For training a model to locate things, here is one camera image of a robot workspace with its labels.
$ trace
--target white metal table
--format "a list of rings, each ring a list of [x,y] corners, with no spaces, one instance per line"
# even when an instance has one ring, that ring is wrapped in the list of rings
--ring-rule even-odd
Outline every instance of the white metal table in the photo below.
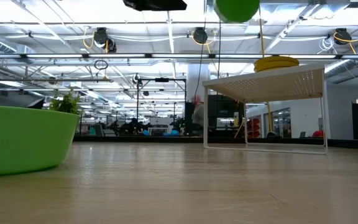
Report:
[[[324,94],[324,65],[311,64],[277,70],[258,72],[234,77],[220,78],[203,82],[204,86],[204,148],[206,149],[230,149],[259,152],[287,152],[299,154],[327,154],[326,134],[326,110],[324,109],[326,97]],[[247,121],[246,103],[259,103],[265,101],[302,100],[320,98],[321,116],[323,117],[324,151],[309,152],[296,150],[270,150],[270,149],[238,149],[230,147],[208,146],[208,90],[215,90],[230,98],[244,103],[244,116]],[[245,142],[249,145],[292,145],[299,144],[273,144],[273,143],[249,143],[247,134]]]

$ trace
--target ceiling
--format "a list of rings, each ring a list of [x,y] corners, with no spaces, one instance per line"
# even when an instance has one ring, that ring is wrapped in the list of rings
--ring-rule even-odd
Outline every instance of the ceiling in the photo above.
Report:
[[[88,45],[91,45],[91,36],[97,27],[108,29],[110,38],[116,43],[117,54],[200,54],[201,49],[203,49],[203,54],[261,53],[261,39],[258,38],[260,32],[258,14],[243,24],[222,22],[219,26],[219,17],[213,11],[204,10],[205,2],[203,0],[187,0],[185,1],[188,5],[186,11],[171,12],[138,12],[126,7],[121,0],[26,0],[23,1],[26,9],[19,7],[13,1],[0,0],[0,38],[14,45],[26,45],[37,54],[85,54],[87,52],[103,54],[104,51],[97,46],[93,45],[88,49],[83,43],[85,40]],[[349,44],[333,44],[323,50],[322,41],[328,34],[332,36],[336,28],[346,28],[353,39],[358,39],[358,8],[348,8],[349,1],[345,0],[327,0],[327,3],[327,5],[319,7],[318,11],[299,20],[299,16],[305,13],[307,7],[310,7],[308,1],[262,1],[264,45],[265,48],[271,46],[266,53],[351,54]],[[208,45],[209,49],[195,43],[191,38],[195,27],[204,26],[209,36],[208,41],[211,41],[211,44]],[[277,41],[276,36],[286,28],[290,29]],[[357,49],[358,42],[354,42],[354,46]],[[98,72],[93,67],[93,60],[58,60],[58,62],[63,62],[62,64],[68,63],[67,66],[51,66],[53,61],[41,59],[36,62],[39,64],[27,65],[27,74],[34,73],[31,78],[90,79],[96,78],[95,75]],[[98,78],[107,76],[113,82],[81,82],[82,87],[90,89],[135,88],[132,77],[136,73],[141,78],[186,78],[189,75],[187,74],[187,65],[199,63],[199,60],[155,61],[138,58],[131,59],[128,63],[127,59],[115,58],[108,62],[109,67],[106,71],[100,72]],[[203,63],[209,64],[211,78],[216,78],[216,68],[219,66],[221,74],[225,76],[252,73],[254,69],[252,62],[252,60],[225,60],[218,65],[217,60],[207,60]],[[333,61],[321,62],[330,64]],[[23,76],[25,66],[15,63],[17,62],[14,60],[0,60],[0,66],[14,73],[14,75],[11,74],[11,77]],[[353,75],[357,76],[358,66],[352,68],[351,71]],[[351,75],[348,71],[338,73],[330,78],[328,83],[330,85],[358,85],[358,78],[352,78]],[[47,82],[37,82],[36,86],[34,84],[27,83],[26,85],[37,88],[62,88],[61,83],[51,85]],[[175,82],[150,82],[147,87],[169,88],[178,91],[150,92],[149,96],[143,96],[145,98],[184,99],[184,92],[179,91],[180,86]],[[38,93],[51,95],[51,92],[38,91]],[[135,103],[130,95],[136,94],[136,92],[128,94],[123,91],[103,91],[98,94],[105,99],[114,100],[115,103]],[[92,97],[88,100],[102,103],[100,100],[93,100]],[[151,106],[144,106],[144,110],[144,114],[150,113],[150,110],[155,112]]]

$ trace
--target ceiling duct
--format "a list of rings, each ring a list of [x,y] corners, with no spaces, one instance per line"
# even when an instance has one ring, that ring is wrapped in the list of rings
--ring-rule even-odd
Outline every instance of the ceiling duct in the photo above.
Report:
[[[34,50],[22,44],[11,43],[0,37],[0,52],[5,54],[34,54]],[[17,59],[18,62],[32,63],[29,59]]]
[[[346,59],[340,60],[339,62],[332,63],[326,67],[326,78],[331,78],[339,73],[347,71],[347,69],[352,69],[356,65],[355,60]]]

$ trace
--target wall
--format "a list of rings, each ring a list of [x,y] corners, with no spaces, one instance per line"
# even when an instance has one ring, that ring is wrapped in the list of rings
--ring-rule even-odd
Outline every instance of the wall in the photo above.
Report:
[[[285,108],[291,109],[292,138],[298,138],[302,131],[306,131],[306,137],[312,136],[313,133],[319,129],[318,118],[321,117],[319,98],[270,102],[271,111],[282,110]],[[263,117],[265,113],[267,113],[267,106],[255,106],[247,110],[247,117],[262,115],[262,126],[264,127]]]
[[[18,92],[8,92],[8,96],[0,95],[0,106],[26,107],[39,98],[32,95],[19,95]]]
[[[358,85],[328,85],[331,139],[353,139],[352,102],[358,99]]]

